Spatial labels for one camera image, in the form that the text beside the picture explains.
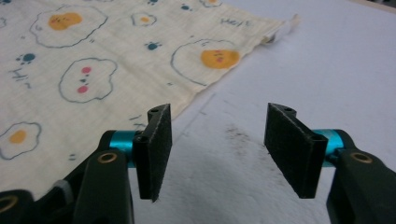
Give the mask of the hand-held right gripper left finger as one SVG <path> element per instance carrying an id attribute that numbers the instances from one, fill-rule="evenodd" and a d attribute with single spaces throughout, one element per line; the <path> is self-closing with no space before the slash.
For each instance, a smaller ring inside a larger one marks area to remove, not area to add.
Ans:
<path id="1" fill-rule="evenodd" d="M 140 198 L 159 198 L 172 148 L 172 121 L 169 104 L 148 111 L 148 125 L 134 137 L 134 163 Z"/>

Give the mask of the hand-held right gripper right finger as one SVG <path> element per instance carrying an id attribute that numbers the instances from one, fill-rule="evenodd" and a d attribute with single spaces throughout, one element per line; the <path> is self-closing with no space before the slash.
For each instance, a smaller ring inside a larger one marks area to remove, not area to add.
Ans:
<path id="1" fill-rule="evenodd" d="M 301 199 L 314 199 L 328 139 L 306 127 L 285 105 L 267 106 L 264 145 Z"/>

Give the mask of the cream egg print cloth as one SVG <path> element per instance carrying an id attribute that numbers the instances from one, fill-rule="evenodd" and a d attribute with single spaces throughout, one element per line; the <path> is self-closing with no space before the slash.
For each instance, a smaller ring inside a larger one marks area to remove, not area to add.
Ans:
<path id="1" fill-rule="evenodd" d="M 104 132 L 180 113 L 295 25 L 222 0 L 0 0 L 0 191 L 45 194 Z"/>

